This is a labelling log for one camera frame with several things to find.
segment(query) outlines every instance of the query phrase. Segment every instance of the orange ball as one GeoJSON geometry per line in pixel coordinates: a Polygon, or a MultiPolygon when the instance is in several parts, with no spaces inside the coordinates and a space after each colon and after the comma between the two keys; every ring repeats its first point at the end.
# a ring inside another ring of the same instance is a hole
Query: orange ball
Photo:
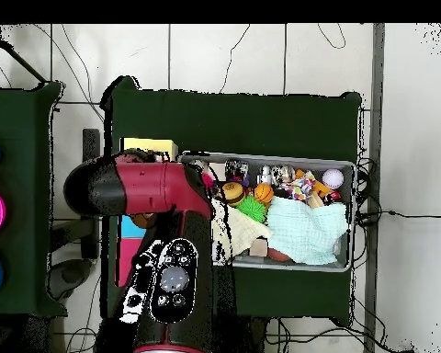
{"type": "Polygon", "coordinates": [[[267,183],[260,183],[254,189],[254,198],[261,203],[269,203],[273,195],[273,189],[267,183]]]}

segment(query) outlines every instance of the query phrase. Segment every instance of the dark green tablecloth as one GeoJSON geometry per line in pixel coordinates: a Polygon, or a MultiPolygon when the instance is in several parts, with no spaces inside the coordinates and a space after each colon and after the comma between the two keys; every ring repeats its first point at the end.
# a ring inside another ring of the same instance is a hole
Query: dark green tablecloth
{"type": "MultiPolygon", "coordinates": [[[[358,93],[341,97],[252,96],[137,90],[120,77],[105,93],[106,148],[122,137],[171,139],[180,151],[262,154],[356,162],[358,93]]],[[[114,286],[116,222],[110,223],[107,307],[114,286]]],[[[235,268],[239,315],[334,317],[348,323],[350,275],[235,268]]]]}
{"type": "Polygon", "coordinates": [[[50,247],[50,113],[62,91],[0,89],[0,314],[65,314],[46,291],[50,247]]]}

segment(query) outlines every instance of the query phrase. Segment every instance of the gray plastic bin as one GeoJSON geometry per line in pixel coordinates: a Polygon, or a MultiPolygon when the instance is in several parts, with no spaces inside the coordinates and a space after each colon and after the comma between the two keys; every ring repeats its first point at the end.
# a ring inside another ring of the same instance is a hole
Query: gray plastic bin
{"type": "Polygon", "coordinates": [[[268,268],[282,270],[309,270],[321,272],[345,272],[351,267],[353,259],[354,236],[355,236],[355,213],[356,213],[356,188],[357,188],[357,169],[356,165],[347,161],[332,160],[311,160],[305,158],[290,157],[271,157],[264,155],[248,154],[222,154],[209,153],[206,155],[194,155],[184,152],[178,157],[180,162],[191,160],[203,160],[212,163],[225,163],[229,159],[237,159],[248,162],[251,185],[256,184],[256,176],[261,173],[263,165],[291,165],[294,169],[301,169],[304,172],[311,170],[317,180],[322,181],[322,174],[327,169],[339,169],[345,178],[343,185],[339,188],[342,201],[346,205],[346,218],[348,220],[348,230],[344,233],[337,245],[335,245],[335,256],[337,261],[324,266],[309,266],[306,264],[295,263],[292,260],[278,262],[269,257],[248,256],[248,250],[236,256],[233,265],[244,268],[268,268]]]}

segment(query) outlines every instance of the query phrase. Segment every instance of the yellow block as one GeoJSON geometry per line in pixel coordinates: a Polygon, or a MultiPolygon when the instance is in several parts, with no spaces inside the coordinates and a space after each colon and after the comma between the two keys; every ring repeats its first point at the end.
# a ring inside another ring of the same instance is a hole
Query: yellow block
{"type": "Polygon", "coordinates": [[[172,140],[151,140],[142,138],[123,138],[124,149],[141,149],[145,152],[166,152],[170,156],[170,161],[174,161],[178,155],[178,146],[172,140]]]}

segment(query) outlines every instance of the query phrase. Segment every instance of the light blue towel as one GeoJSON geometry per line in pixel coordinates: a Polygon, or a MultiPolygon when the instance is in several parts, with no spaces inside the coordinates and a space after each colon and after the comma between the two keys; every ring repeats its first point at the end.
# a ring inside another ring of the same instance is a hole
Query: light blue towel
{"type": "Polygon", "coordinates": [[[301,201],[274,197],[267,216],[273,232],[268,246],[297,263],[333,263],[334,243],[348,229],[345,213],[341,203],[311,209],[301,201]]]}

